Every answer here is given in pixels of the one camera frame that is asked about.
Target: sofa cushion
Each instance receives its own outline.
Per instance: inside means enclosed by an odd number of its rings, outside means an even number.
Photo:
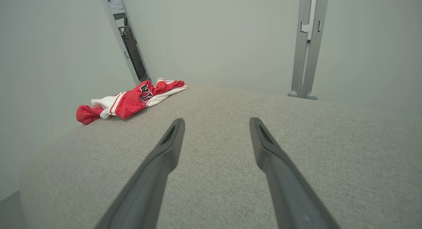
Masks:
[[[421,228],[421,118],[199,87],[54,142],[21,179],[28,227],[93,228],[171,122],[184,118],[181,155],[157,228],[276,228],[252,150],[252,116],[342,228]]]

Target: white wall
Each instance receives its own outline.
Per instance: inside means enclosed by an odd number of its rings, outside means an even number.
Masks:
[[[422,115],[422,0],[328,0],[318,100]]]
[[[101,0],[0,0],[0,34],[4,199],[35,154],[81,127],[79,105],[135,81]]]
[[[299,0],[124,0],[152,80],[287,95]]]

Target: gray sofa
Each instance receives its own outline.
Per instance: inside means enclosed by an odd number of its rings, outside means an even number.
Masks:
[[[175,118],[186,131],[157,228],[276,228],[249,118],[259,117],[342,228],[422,228],[422,119],[191,87],[132,118],[96,120],[27,167],[29,228],[93,228]]]

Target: floor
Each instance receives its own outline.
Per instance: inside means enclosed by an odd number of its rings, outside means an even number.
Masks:
[[[27,229],[19,191],[0,202],[0,228]]]

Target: red fabric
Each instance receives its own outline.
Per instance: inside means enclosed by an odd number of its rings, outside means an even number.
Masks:
[[[152,82],[144,81],[133,90],[125,92],[120,100],[116,100],[116,103],[110,106],[110,113],[123,119],[129,118],[139,110],[146,108],[147,101],[153,96],[184,86],[185,83],[183,81],[165,81],[162,78],[157,80],[156,87],[154,87]],[[101,107],[94,109],[87,105],[81,105],[76,112],[76,119],[86,125],[98,119],[102,111],[103,108]]]
[[[83,125],[87,125],[90,122],[98,119],[102,111],[102,107],[94,109],[88,105],[81,105],[78,107],[78,111],[76,112],[76,119],[83,123]]]

